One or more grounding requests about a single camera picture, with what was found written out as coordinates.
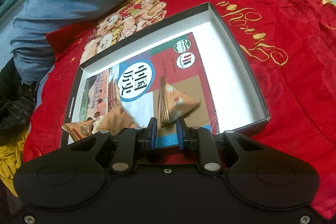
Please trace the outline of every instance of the yellow fabric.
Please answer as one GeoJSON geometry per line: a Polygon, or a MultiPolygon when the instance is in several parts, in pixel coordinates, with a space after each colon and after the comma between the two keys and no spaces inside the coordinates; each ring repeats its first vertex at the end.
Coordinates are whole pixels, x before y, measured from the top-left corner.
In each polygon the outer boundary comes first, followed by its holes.
{"type": "Polygon", "coordinates": [[[7,145],[0,146],[0,178],[14,196],[17,196],[13,186],[14,174],[22,164],[22,150],[27,135],[28,128],[7,145]]]}

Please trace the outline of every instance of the logo on snack wrapper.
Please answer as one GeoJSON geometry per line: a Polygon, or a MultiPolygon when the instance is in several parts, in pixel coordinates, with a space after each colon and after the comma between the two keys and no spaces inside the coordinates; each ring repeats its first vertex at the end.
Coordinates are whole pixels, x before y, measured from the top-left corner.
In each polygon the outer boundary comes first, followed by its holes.
{"type": "Polygon", "coordinates": [[[181,69],[187,69],[192,66],[195,62],[195,55],[191,52],[186,52],[181,54],[177,61],[176,65],[181,69]]]}
{"type": "Polygon", "coordinates": [[[182,39],[176,42],[174,46],[174,51],[178,53],[183,53],[189,50],[190,46],[191,46],[191,42],[188,39],[182,39]]]}
{"type": "Polygon", "coordinates": [[[137,60],[129,65],[118,79],[120,99],[131,102],[140,98],[151,87],[154,76],[154,66],[148,60],[137,60]]]}

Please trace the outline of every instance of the teal object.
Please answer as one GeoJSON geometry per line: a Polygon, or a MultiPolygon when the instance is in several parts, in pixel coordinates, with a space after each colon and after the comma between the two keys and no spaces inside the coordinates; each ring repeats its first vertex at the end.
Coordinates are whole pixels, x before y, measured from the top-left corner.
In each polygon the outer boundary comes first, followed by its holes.
{"type": "Polygon", "coordinates": [[[0,0],[0,18],[15,4],[18,0],[0,0]]]}

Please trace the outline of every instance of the red blanket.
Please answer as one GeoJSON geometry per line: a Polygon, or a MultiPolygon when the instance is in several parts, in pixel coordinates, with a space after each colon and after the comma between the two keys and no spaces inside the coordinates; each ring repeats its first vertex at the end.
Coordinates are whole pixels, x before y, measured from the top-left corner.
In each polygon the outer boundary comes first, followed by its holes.
{"type": "MultiPolygon", "coordinates": [[[[320,175],[312,206],[336,213],[336,3],[332,0],[160,0],[167,16],[211,2],[229,26],[266,99],[271,120],[254,138],[307,161],[320,175]]],[[[57,61],[31,118],[24,161],[59,147],[85,44],[97,22],[48,35],[57,61]]],[[[167,162],[186,160],[169,156],[167,162]]]]}

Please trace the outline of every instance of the screw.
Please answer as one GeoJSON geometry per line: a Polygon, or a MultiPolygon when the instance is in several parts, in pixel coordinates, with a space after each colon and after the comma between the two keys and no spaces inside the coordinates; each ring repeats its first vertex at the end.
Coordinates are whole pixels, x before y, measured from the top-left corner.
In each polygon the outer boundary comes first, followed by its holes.
{"type": "Polygon", "coordinates": [[[34,224],[35,223],[35,218],[32,216],[25,216],[24,220],[27,224],[34,224]]]}
{"type": "Polygon", "coordinates": [[[112,165],[113,170],[115,171],[125,171],[128,169],[128,164],[124,162],[116,162],[115,164],[112,165]]]}
{"type": "Polygon", "coordinates": [[[208,171],[218,171],[221,166],[215,162],[208,162],[204,165],[204,168],[208,171]]]}
{"type": "Polygon", "coordinates": [[[310,222],[310,217],[309,216],[303,216],[300,219],[300,224],[308,224],[310,222]]]}

